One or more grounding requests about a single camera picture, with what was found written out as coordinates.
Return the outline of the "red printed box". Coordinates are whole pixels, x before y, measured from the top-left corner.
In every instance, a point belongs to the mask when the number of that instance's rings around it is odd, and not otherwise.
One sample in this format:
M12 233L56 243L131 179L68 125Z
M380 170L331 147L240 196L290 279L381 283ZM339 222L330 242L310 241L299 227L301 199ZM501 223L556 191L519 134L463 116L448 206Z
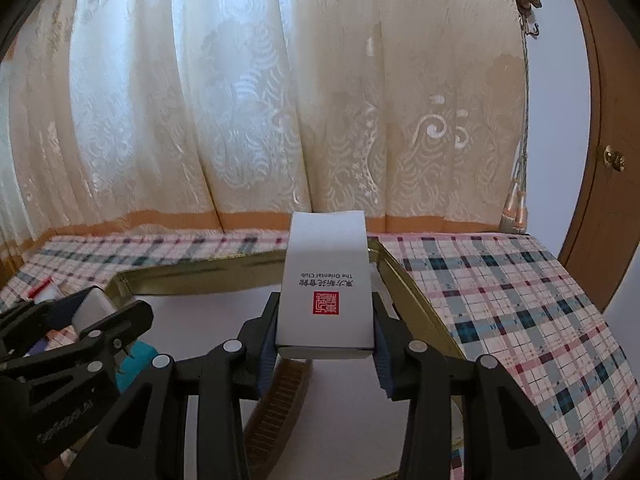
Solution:
M46 278L27 293L27 298L33 302L56 299L58 298L58 288L52 278Z

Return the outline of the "cream lace curtain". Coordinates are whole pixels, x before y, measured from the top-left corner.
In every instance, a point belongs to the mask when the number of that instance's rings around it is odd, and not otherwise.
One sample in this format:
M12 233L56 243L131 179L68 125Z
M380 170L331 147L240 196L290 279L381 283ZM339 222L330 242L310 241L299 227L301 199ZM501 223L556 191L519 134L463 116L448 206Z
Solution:
M1 0L1 264L56 234L498 228L515 0Z

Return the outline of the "wooden door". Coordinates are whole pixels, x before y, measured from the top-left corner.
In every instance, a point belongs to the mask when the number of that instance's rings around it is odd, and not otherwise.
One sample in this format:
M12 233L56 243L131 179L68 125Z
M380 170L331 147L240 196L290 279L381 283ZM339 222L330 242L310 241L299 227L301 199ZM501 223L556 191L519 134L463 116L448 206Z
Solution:
M590 129L582 186L560 261L603 312L639 244L639 45L608 0L575 0L587 50ZM624 172L603 163L611 145Z

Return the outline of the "plaid tablecloth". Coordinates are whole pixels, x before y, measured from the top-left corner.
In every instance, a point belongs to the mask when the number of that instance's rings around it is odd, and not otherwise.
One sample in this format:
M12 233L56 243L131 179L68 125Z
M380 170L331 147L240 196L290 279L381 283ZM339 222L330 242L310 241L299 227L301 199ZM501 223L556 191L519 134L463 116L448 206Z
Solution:
M384 234L464 354L496 356L584 479L609 479L639 441L639 384L604 317L536 238ZM56 236L1 274L12 307L47 278L70 290L116 273L285 248L281 232Z

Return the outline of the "brass door knob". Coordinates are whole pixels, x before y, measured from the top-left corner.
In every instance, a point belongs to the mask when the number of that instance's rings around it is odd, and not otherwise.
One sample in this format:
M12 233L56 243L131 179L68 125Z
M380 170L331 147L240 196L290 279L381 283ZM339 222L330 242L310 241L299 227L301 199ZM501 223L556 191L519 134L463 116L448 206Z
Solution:
M611 145L607 145L603 150L603 163L614 171L624 172L626 158L622 152L614 150Z

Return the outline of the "brown wooden comb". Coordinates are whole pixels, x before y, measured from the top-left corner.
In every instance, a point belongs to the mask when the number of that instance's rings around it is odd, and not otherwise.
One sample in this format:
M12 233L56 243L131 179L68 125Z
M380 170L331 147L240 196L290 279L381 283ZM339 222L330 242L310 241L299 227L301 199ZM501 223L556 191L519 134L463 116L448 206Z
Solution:
M251 479L267 479L292 436L302 411L312 372L311 360L283 359L244 429Z

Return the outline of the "gold tin storage box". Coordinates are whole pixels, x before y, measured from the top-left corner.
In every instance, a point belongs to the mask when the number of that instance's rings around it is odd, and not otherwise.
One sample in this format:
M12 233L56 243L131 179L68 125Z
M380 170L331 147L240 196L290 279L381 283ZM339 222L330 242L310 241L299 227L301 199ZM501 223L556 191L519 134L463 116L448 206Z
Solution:
M370 242L394 308L368 284L299 288L284 283L258 318L206 356L175 362L161 354L116 402L68 473L71 479L175 479L182 473L186 399L198 396L198 478L248 479L240 402L270 391L277 356L372 354L378 381L410 403L399 468L403 479L450 475L447 360L461 351L418 286L379 242Z

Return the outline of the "curtain tieback tassel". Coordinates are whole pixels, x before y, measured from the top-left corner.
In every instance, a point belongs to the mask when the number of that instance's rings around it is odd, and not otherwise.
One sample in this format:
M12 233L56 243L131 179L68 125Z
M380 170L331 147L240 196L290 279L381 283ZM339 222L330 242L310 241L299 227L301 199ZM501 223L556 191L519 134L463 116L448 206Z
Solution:
M521 34L524 60L524 112L523 131L518 141L518 149L514 160L512 179L506 200L504 201L499 231L511 234L525 234L527 230L528 210L527 195L527 166L528 166L528 134L529 134L529 66L528 51L525 34Z

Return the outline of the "white cardboard box red seal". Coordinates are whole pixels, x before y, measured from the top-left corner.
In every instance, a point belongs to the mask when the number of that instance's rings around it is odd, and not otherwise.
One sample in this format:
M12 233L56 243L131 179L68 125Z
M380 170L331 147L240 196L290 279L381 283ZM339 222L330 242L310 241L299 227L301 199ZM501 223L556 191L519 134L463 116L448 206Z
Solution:
M292 215L276 345L287 359L358 359L372 353L371 273L361 210Z

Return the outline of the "teal block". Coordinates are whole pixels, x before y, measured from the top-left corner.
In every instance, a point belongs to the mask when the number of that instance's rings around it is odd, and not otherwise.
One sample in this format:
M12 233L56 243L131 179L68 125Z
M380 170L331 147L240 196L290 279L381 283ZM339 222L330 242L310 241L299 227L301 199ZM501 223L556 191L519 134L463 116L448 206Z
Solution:
M157 350L143 341L133 344L129 353L116 367L115 378L118 391L125 392L157 355Z

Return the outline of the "brass curtain hook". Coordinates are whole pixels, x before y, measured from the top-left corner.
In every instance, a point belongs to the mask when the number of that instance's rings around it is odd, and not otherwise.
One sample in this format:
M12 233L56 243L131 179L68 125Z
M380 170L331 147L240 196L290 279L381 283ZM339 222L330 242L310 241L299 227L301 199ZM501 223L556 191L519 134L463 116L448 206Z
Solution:
M534 10L542 8L541 0L515 0L515 3L520 14L522 31L526 36L537 38L540 30L534 19Z

